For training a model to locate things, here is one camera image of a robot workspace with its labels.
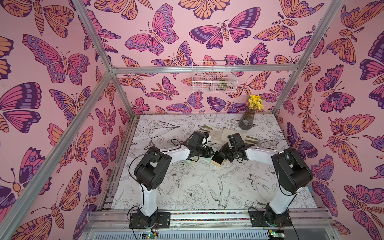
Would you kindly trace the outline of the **mint jewelry box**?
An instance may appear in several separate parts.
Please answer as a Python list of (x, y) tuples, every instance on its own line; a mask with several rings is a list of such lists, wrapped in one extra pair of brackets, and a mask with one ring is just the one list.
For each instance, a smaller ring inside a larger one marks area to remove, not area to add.
[(185, 164), (191, 165), (192, 163), (195, 163), (193, 160), (184, 160)]
[(220, 152), (215, 152), (215, 154), (213, 155), (212, 159), (211, 159), (211, 163), (221, 167), (223, 162), (225, 161), (225, 158), (223, 157), (223, 155), (220, 153)]

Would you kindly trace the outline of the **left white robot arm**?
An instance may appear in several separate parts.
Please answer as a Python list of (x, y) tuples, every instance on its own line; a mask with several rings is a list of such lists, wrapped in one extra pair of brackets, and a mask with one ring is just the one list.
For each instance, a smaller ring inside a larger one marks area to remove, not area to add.
[(157, 188), (164, 181), (168, 169), (173, 163), (187, 165), (198, 162), (201, 158), (210, 159), (215, 154), (208, 146), (211, 136), (207, 132), (195, 131), (185, 142), (178, 142), (174, 149), (161, 150), (152, 146), (134, 170), (136, 182), (142, 189), (142, 204), (138, 209), (138, 224), (145, 228), (154, 227), (159, 221)]

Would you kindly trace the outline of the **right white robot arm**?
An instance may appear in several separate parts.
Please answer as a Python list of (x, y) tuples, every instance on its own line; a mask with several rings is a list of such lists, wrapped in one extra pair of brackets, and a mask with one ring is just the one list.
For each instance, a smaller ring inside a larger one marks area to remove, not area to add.
[(229, 135), (227, 140), (229, 142), (215, 153), (214, 158), (230, 162), (233, 160), (256, 161), (274, 167), (279, 189), (266, 205), (264, 218), (271, 227), (279, 225), (289, 216), (289, 206), (298, 190), (306, 187), (313, 180), (312, 171), (294, 148), (281, 152), (255, 148), (252, 144), (245, 144), (240, 134)]

